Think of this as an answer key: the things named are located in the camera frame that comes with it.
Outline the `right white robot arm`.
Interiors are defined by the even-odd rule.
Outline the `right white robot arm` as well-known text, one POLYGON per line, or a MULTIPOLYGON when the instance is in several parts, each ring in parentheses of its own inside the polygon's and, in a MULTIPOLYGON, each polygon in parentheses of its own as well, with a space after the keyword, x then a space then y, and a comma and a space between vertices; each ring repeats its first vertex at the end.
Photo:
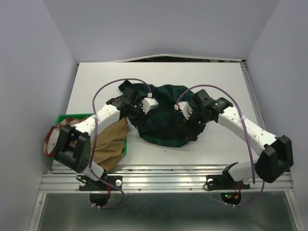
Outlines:
POLYGON ((205 90, 195 93, 192 100, 197 106, 197 111, 190 117, 193 124, 214 121, 245 141, 248 151, 258 155, 258 159, 250 157, 248 162, 228 166, 221 176, 225 187, 232 188, 239 181, 255 177, 273 183, 293 166, 292 141, 286 135, 278 137, 267 132, 243 116, 234 103, 223 97, 214 100, 205 90))

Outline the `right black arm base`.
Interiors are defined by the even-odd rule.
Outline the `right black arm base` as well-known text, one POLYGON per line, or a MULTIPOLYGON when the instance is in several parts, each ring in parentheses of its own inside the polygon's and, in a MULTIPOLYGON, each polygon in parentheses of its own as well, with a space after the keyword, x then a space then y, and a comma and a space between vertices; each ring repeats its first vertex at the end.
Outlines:
POLYGON ((235 189, 248 190, 250 189, 250 184, 244 184, 243 181, 234 181, 230 176, 226 175, 207 175, 203 188, 206 191, 235 189))

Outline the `dark green plaid skirt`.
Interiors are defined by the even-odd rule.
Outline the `dark green plaid skirt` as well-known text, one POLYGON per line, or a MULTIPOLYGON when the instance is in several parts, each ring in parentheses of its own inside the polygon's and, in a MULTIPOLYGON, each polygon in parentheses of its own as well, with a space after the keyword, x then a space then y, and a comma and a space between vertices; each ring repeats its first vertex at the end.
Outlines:
POLYGON ((158 107, 150 111, 150 116, 137 126, 139 137, 143 140, 167 147, 182 147, 190 141, 196 141, 205 127, 205 123, 190 125, 185 117, 174 109, 179 96, 188 88, 186 86, 150 85, 158 107))

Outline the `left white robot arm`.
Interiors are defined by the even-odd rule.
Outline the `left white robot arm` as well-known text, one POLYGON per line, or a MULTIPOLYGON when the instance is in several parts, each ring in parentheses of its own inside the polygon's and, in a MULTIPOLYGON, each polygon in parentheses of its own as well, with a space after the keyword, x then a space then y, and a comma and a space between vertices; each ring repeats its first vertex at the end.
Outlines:
POLYGON ((55 160, 89 178, 95 189, 103 189, 107 185, 105 169, 92 160, 94 147, 91 143, 97 141, 100 132, 123 117, 134 127, 139 127, 157 106, 158 102, 151 93, 142 98, 134 89, 125 88, 122 95, 108 100, 92 116, 60 129, 54 149, 55 160))

